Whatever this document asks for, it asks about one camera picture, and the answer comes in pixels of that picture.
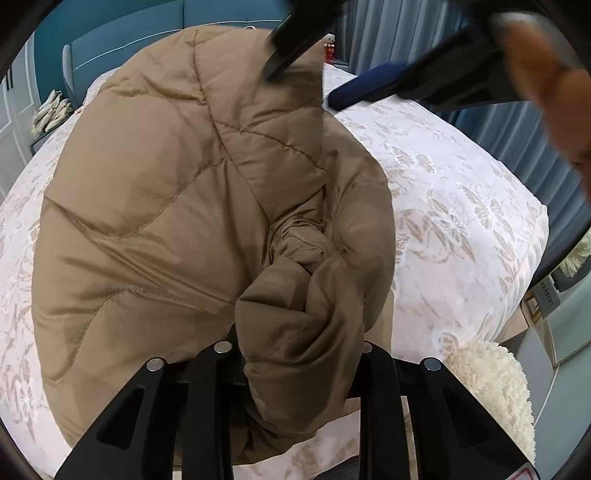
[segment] floral pattern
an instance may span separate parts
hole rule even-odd
[[[41,201],[84,105],[41,147],[0,206],[0,416],[48,478],[70,449],[49,410],[33,337],[31,275]],[[325,94],[350,74],[327,66]],[[397,227],[391,353],[445,358],[492,339],[514,311],[548,237],[545,207],[499,162],[435,115],[394,98],[336,115],[380,162]],[[359,413],[235,478],[305,480],[357,454]]]

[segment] metal rivet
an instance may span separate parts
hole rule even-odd
[[[151,372],[157,372],[164,366],[164,360],[161,358],[151,358],[146,364],[146,368]]]
[[[230,350],[232,350],[232,344],[226,340],[223,340],[221,342],[216,343],[213,346],[213,349],[217,353],[228,353]]]
[[[438,370],[441,370],[441,362],[436,358],[426,358],[423,361],[423,365],[430,372],[437,372]]]

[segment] jacket sleeve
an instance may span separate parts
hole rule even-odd
[[[292,222],[272,264],[236,303],[254,402],[244,458],[257,458],[256,449],[268,445],[269,436],[297,443],[339,416],[363,333],[384,305],[394,272],[391,195],[374,159],[359,165],[368,167],[343,180],[347,186],[327,232],[330,241],[309,222]],[[287,448],[278,446],[275,454]]]

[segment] blue headboard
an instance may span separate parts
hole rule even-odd
[[[275,28],[289,14],[284,0],[176,0],[120,17],[63,47],[62,74],[74,106],[90,84],[145,46],[195,25]]]

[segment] door panel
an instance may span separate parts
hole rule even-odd
[[[33,55],[33,42],[28,40],[12,64],[12,85],[9,92],[15,121],[23,143],[30,145],[33,140],[31,123],[37,103],[33,96],[33,79],[30,74],[30,58]]]
[[[31,159],[14,121],[13,108],[9,101],[7,79],[2,80],[0,90],[0,201],[4,200],[12,184]]]

